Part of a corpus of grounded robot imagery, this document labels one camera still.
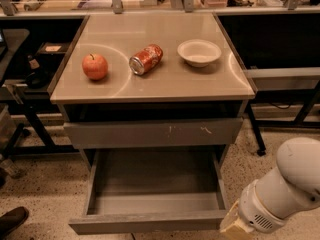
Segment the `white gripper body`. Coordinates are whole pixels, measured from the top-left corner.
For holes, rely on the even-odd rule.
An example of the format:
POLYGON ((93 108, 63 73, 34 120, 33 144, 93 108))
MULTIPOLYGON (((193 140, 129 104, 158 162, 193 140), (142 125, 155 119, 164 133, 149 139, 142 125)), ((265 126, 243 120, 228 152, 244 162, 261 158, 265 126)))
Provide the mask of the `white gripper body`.
POLYGON ((239 199, 239 217, 250 228, 262 233, 272 233, 286 224, 286 220, 274 216, 263 205, 256 192, 257 180, 250 183, 239 199))

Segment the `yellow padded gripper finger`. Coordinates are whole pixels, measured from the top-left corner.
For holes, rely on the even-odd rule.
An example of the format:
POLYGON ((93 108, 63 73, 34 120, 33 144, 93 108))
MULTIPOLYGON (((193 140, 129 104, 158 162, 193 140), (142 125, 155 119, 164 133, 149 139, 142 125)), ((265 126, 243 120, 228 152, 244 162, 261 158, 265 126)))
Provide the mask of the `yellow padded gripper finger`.
POLYGON ((226 240, 252 240, 253 229, 239 215, 239 201, 236 201, 220 223, 220 234, 226 240))

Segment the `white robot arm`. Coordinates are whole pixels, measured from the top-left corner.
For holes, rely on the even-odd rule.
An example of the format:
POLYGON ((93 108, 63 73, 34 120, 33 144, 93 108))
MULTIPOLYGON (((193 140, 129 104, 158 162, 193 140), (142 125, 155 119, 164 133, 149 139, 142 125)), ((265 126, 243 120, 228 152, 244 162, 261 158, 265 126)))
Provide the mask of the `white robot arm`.
POLYGON ((320 141, 297 137, 276 152, 276 165, 241 193, 220 224, 228 240, 270 234, 296 213, 320 207, 320 141))

